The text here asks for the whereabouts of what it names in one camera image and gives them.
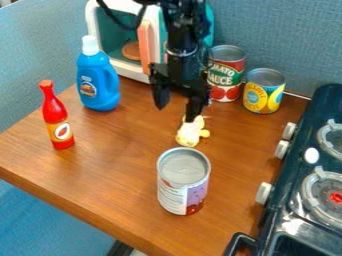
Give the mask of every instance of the white bottle cap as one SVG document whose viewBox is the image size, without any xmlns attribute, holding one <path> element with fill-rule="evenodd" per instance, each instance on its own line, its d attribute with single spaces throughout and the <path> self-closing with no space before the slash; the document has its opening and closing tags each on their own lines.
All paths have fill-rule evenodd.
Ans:
<svg viewBox="0 0 342 256">
<path fill-rule="evenodd" d="M 83 47 L 82 52 L 84 55 L 93 56 L 99 53 L 99 45 L 95 36 L 87 35 L 82 38 Z"/>
</svg>

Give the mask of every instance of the yellow toy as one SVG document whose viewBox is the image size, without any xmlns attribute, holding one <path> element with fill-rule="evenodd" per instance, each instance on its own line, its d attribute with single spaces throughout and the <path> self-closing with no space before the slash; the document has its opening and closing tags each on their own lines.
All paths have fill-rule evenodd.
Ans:
<svg viewBox="0 0 342 256">
<path fill-rule="evenodd" d="M 177 132 L 176 141 L 184 147 L 195 147 L 200 137 L 208 138 L 210 136 L 210 132 L 203 129 L 204 126 L 204 118 L 201 115 L 197 116 L 192 123 L 186 123 L 185 118 L 183 118 L 183 124 Z"/>
</svg>

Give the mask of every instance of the can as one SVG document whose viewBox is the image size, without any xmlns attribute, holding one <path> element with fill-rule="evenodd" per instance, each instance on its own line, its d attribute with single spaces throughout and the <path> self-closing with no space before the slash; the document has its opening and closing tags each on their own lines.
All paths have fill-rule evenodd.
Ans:
<svg viewBox="0 0 342 256">
<path fill-rule="evenodd" d="M 202 209 L 211 171 L 200 151 L 178 147 L 163 153 L 157 162 L 158 201 L 167 211 L 190 215 Z"/>
<path fill-rule="evenodd" d="M 274 69 L 257 68 L 248 72 L 243 105 L 259 114 L 272 114 L 279 109 L 285 88 L 285 77 Z"/>
<path fill-rule="evenodd" d="M 239 97 L 246 54 L 234 45 L 218 45 L 211 49 L 207 82 L 211 85 L 211 99 L 234 101 Z"/>
</svg>

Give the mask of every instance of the stove knob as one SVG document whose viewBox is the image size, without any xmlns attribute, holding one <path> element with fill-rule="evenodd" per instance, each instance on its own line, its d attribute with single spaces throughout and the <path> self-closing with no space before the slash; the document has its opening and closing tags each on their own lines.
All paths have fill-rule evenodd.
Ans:
<svg viewBox="0 0 342 256">
<path fill-rule="evenodd" d="M 266 182 L 260 184 L 257 195 L 255 197 L 255 201 L 261 205 L 265 205 L 267 199 L 270 196 L 272 190 L 272 185 Z"/>
<path fill-rule="evenodd" d="M 296 127 L 297 127 L 296 124 L 288 122 L 285 129 L 284 129 L 284 132 L 283 132 L 283 139 L 284 140 L 291 140 L 292 136 L 296 130 Z"/>
<path fill-rule="evenodd" d="M 319 160 L 319 152 L 315 148 L 308 148 L 304 153 L 304 160 L 308 164 L 315 164 Z"/>
<path fill-rule="evenodd" d="M 276 151 L 274 152 L 274 155 L 280 160 L 283 159 L 289 146 L 290 142 L 285 140 L 279 141 Z"/>
</svg>

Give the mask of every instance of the stove burner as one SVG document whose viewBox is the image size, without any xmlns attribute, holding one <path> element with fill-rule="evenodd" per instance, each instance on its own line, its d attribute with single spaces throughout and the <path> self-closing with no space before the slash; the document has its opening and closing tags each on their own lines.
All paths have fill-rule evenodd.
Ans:
<svg viewBox="0 0 342 256">
<path fill-rule="evenodd" d="M 342 160 L 342 124 L 335 123 L 334 119 L 317 132 L 317 140 L 321 148 L 333 157 Z"/>
<path fill-rule="evenodd" d="M 340 192 L 331 193 L 330 198 L 335 204 L 342 204 L 342 194 Z"/>
<path fill-rule="evenodd" d="M 304 206 L 317 219 L 342 229 L 342 175 L 323 171 L 321 166 L 302 184 Z"/>
</svg>

